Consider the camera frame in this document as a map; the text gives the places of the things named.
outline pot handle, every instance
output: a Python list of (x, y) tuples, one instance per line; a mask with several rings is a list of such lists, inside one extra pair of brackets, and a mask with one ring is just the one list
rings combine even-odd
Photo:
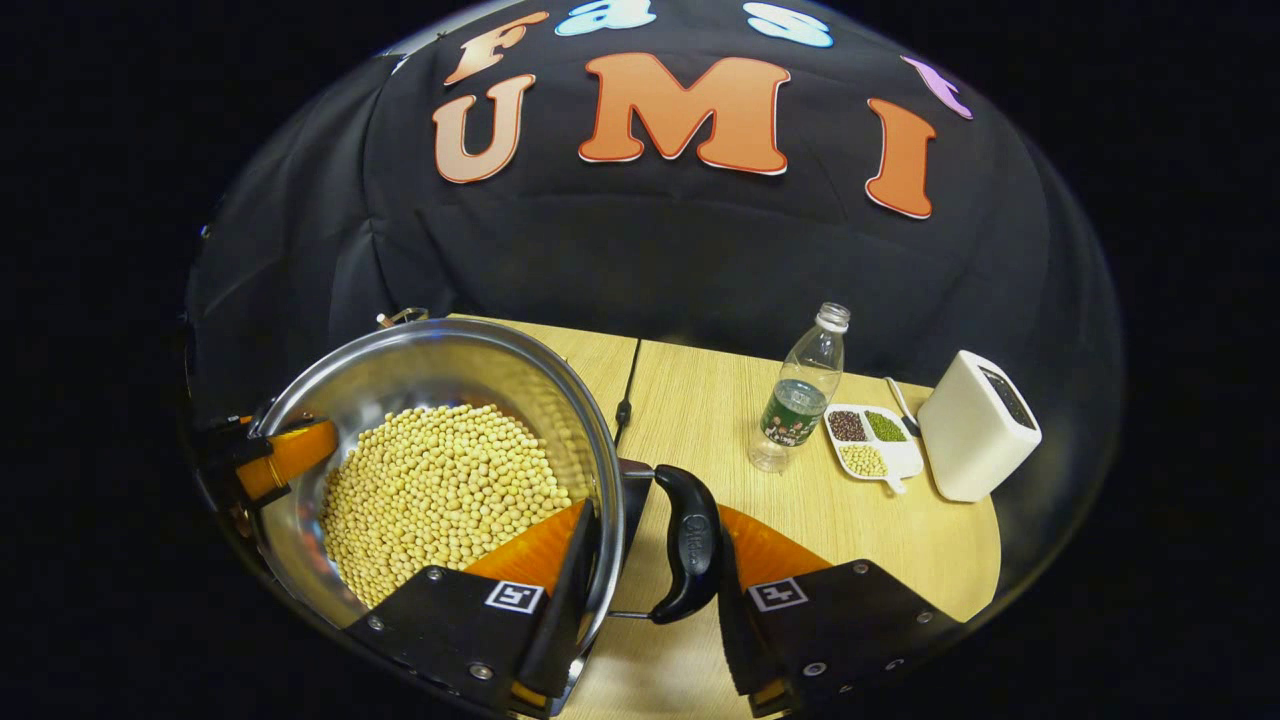
[(671, 465), (654, 468), (654, 480), (671, 501), (667, 525), (671, 592), (648, 615), (664, 625), (698, 612), (716, 597), (724, 553), (719, 510), (707, 486), (692, 473)]

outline water bottle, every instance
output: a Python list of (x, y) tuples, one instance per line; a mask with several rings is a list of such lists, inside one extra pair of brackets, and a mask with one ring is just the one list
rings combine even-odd
[(823, 302), (814, 327), (787, 354), (748, 454), (760, 470), (781, 473), (795, 448), (822, 423), (845, 372), (847, 329), (849, 310)]

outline wooden table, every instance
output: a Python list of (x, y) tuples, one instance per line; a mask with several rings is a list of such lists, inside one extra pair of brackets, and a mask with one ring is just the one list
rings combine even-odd
[[(612, 415), (626, 388), (634, 338), (502, 323), (564, 356), (605, 416)], [(956, 620), (966, 621), (986, 607), (1000, 574), (1000, 530), (991, 498), (972, 505), (943, 500), (928, 462), (923, 474), (904, 480), (906, 495), (893, 496), (882, 483), (846, 475), (831, 442), (818, 434), (782, 474), (762, 473), (748, 461), (748, 442), (778, 369), (777, 360), (645, 341), (631, 389), (631, 425), (618, 454), (694, 473), (718, 502), (833, 564), (869, 559)], [(931, 392), (900, 387), (913, 413)], [(897, 407), (883, 379), (849, 373), (833, 401)], [(609, 423), (612, 430), (612, 418)], [(650, 489), (614, 610), (648, 610), (666, 594), (669, 515), (663, 493)], [(750, 717), (724, 661), (716, 603), (671, 625), (605, 620), (561, 717)]]

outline blue letter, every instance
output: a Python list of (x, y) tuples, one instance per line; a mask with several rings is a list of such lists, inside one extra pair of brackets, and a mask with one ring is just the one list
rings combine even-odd
[(603, 0), (570, 10), (568, 19), (556, 26), (556, 35), (586, 35), (602, 27), (627, 29), (649, 24), (657, 18), (649, 12), (649, 0)]
[(827, 35), (827, 26), (804, 13), (767, 3), (748, 3), (742, 9), (754, 15), (746, 24), (769, 37), (782, 37), (813, 47), (831, 47), (835, 44)]

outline bottle label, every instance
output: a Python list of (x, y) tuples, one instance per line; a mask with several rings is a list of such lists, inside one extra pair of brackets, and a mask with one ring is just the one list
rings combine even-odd
[(764, 437), (778, 445), (795, 447), (809, 439), (819, 421), (822, 421), (822, 410), (812, 415), (797, 413), (783, 405), (774, 395), (769, 398), (769, 406), (764, 409), (764, 415), (760, 418), (760, 430), (764, 432)]

